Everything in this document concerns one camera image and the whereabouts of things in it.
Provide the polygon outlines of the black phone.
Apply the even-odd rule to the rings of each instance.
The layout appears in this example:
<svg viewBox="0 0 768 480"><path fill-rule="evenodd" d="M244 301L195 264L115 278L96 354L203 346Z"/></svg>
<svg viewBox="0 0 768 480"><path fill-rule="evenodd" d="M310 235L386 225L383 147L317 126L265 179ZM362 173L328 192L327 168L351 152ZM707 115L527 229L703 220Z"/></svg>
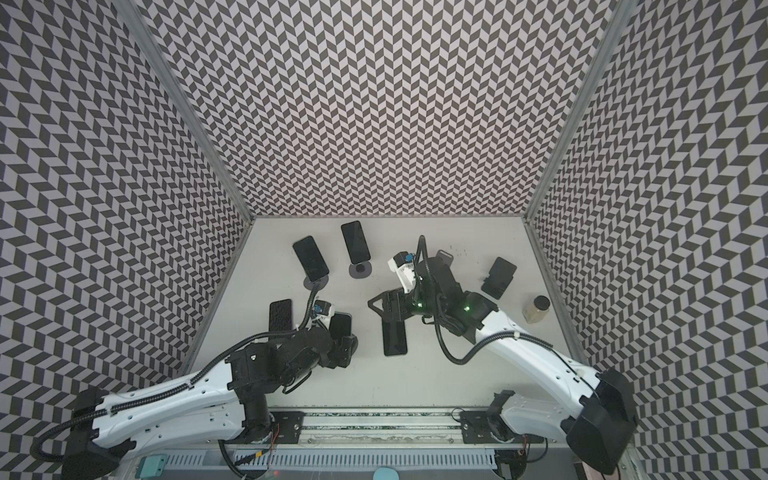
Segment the black phone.
<svg viewBox="0 0 768 480"><path fill-rule="evenodd" d="M334 341L341 341L352 335L352 316L347 313L335 313L330 320L329 332Z"/></svg>
<svg viewBox="0 0 768 480"><path fill-rule="evenodd" d="M316 282L329 274L328 266L313 236L306 236L292 245L306 278Z"/></svg>
<svg viewBox="0 0 768 480"><path fill-rule="evenodd" d="M358 220L342 224L341 232L350 262L353 265L368 262L371 254L362 224Z"/></svg>
<svg viewBox="0 0 768 480"><path fill-rule="evenodd" d="M403 321L382 321L383 352L387 357L406 355L408 344Z"/></svg>

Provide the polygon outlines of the purple edged phone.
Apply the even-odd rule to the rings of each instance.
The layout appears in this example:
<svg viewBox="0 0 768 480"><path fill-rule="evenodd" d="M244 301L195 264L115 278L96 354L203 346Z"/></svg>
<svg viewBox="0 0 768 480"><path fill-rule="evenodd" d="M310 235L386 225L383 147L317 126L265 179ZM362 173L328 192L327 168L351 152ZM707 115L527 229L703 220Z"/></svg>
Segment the purple edged phone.
<svg viewBox="0 0 768 480"><path fill-rule="evenodd" d="M270 332L286 332L294 328L293 302L291 299L277 300L270 303L268 328Z"/></svg>

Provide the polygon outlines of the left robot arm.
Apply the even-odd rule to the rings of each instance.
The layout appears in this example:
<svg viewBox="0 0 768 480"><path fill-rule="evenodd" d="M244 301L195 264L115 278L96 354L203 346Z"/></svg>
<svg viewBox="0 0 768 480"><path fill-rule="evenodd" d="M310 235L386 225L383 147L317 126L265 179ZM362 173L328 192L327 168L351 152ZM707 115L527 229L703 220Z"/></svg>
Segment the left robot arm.
<svg viewBox="0 0 768 480"><path fill-rule="evenodd" d="M297 327L250 335L196 372L121 394L82 391L71 418L34 439L31 456L60 464L65 479L99 479L125 459L173 444L276 441L281 426L268 395L292 393L317 367L348 367L357 350L351 315L317 293Z"/></svg>

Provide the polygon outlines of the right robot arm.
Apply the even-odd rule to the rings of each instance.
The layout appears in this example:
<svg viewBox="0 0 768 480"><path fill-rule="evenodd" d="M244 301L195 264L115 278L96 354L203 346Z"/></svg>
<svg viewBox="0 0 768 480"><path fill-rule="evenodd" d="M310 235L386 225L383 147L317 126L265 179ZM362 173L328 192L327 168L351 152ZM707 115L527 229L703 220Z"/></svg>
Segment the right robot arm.
<svg viewBox="0 0 768 480"><path fill-rule="evenodd" d="M533 435L562 440L591 469L620 472L620 460L639 424L630 380L614 368L597 370L561 352L515 322L496 303L464 290L451 268L431 256L424 237L415 251L388 261L400 282L368 306L384 328L400 337L405 320L420 316L433 327L444 357L465 366L488 350L534 380L550 398L531 400L512 390L498 393L486 411L488 428L500 442ZM376 301L381 306L375 308Z"/></svg>

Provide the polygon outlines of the back middle round stand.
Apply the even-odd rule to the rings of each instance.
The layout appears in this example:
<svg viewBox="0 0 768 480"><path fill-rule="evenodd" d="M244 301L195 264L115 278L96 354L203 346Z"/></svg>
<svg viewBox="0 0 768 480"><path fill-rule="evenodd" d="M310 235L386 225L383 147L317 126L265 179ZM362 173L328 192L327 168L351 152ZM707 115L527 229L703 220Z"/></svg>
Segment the back middle round stand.
<svg viewBox="0 0 768 480"><path fill-rule="evenodd" d="M369 261L364 261L357 264L350 264L348 273L354 279L364 279L371 275L372 265Z"/></svg>

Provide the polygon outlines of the round stand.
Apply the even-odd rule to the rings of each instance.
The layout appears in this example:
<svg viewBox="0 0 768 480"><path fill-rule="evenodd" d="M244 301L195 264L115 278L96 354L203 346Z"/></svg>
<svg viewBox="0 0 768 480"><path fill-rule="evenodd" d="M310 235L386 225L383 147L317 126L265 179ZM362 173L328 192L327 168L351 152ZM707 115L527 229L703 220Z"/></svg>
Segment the round stand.
<svg viewBox="0 0 768 480"><path fill-rule="evenodd" d="M329 282L329 276L325 275L318 280L310 280L308 277L305 277L303 280L303 286L309 290L312 291L313 289L316 289L317 291L320 291L324 289Z"/></svg>
<svg viewBox="0 0 768 480"><path fill-rule="evenodd" d="M348 273L354 279L364 279L371 275L372 265L369 261L364 261L357 264L350 264Z"/></svg>
<svg viewBox="0 0 768 480"><path fill-rule="evenodd" d="M441 259L447 267L450 267L454 261L454 256L442 249L436 252L436 257Z"/></svg>

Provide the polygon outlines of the back right round stand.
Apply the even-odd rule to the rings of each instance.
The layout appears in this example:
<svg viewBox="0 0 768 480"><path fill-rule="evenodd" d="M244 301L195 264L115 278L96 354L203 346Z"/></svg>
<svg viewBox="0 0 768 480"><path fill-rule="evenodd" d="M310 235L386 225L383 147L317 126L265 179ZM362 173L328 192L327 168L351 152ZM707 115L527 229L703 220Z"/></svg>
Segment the back right round stand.
<svg viewBox="0 0 768 480"><path fill-rule="evenodd" d="M454 256L442 249L436 252L436 257L441 259L447 267L450 267L454 261Z"/></svg>

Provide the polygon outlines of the back left round stand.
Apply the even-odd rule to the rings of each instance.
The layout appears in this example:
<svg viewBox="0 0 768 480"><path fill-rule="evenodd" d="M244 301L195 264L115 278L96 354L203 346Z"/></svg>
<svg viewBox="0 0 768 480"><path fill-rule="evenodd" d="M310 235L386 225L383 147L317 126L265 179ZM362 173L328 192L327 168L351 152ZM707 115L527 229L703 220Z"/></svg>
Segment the back left round stand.
<svg viewBox="0 0 768 480"><path fill-rule="evenodd" d="M303 286L309 290L312 291L313 289L316 289L317 291L320 291L324 289L329 282L329 276L325 275L318 280L310 280L308 277L305 277L303 280Z"/></svg>

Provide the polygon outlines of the teal round button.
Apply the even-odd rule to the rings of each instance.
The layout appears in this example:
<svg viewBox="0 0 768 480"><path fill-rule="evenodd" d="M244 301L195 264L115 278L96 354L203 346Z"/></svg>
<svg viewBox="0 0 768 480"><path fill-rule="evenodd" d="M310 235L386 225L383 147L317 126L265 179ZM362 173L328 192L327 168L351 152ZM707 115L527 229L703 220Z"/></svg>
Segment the teal round button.
<svg viewBox="0 0 768 480"><path fill-rule="evenodd" d="M400 480L399 473L389 467L379 467L373 473L373 480Z"/></svg>

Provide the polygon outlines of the small jar black lid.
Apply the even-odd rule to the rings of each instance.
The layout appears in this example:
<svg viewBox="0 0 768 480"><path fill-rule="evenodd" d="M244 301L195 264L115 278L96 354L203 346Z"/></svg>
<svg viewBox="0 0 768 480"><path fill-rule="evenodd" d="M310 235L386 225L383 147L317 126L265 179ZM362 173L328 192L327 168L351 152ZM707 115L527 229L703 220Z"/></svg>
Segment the small jar black lid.
<svg viewBox="0 0 768 480"><path fill-rule="evenodd" d="M523 309L523 318L528 324L541 322L548 314L551 300L545 295L537 295L526 304Z"/></svg>

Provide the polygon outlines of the teal box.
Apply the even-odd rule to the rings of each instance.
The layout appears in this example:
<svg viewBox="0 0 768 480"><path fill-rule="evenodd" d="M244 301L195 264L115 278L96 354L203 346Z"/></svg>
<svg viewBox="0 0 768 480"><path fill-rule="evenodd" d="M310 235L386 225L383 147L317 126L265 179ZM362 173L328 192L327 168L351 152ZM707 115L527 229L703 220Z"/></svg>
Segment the teal box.
<svg viewBox="0 0 768 480"><path fill-rule="evenodd" d="M138 464L135 478L148 480L159 478L168 464L167 454L153 454L142 458Z"/></svg>

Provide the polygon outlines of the aluminium front rail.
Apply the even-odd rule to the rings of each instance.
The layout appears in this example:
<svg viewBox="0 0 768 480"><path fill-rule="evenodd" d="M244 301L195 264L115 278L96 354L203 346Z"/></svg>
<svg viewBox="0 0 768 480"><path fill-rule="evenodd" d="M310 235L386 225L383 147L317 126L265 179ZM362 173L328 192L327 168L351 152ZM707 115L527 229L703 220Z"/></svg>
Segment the aluminium front rail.
<svg viewBox="0 0 768 480"><path fill-rule="evenodd" d="M494 445L465 444L459 424L450 414L453 409L303 409L305 420L299 443L295 445L337 445L361 448L365 445ZM133 455L191 444L215 444L218 440L237 445L266 445L267 427L251 434L244 426L245 415L238 405L208 407L172 420L154 420L132 433L136 443ZM491 430L501 435L512 433L501 427ZM528 431L518 435L541 434Z"/></svg>

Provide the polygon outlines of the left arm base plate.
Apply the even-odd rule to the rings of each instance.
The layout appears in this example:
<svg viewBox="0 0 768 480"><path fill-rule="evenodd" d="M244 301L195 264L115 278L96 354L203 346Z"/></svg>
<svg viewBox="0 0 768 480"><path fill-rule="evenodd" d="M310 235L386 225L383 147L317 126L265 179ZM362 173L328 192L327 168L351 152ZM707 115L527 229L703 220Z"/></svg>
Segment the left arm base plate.
<svg viewBox="0 0 768 480"><path fill-rule="evenodd" d="M264 437L266 445L295 445L299 443L305 420L303 411L272 411L268 420L270 424Z"/></svg>

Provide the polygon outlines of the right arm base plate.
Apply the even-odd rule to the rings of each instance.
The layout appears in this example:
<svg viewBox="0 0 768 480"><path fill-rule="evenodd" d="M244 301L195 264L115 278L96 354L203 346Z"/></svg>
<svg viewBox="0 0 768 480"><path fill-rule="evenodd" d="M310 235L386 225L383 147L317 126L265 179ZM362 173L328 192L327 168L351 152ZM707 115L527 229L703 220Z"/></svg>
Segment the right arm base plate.
<svg viewBox="0 0 768 480"><path fill-rule="evenodd" d="M455 408L450 414L461 430L465 444L534 444L543 445L545 439L536 435L518 435L512 433L495 434L490 427L484 411Z"/></svg>

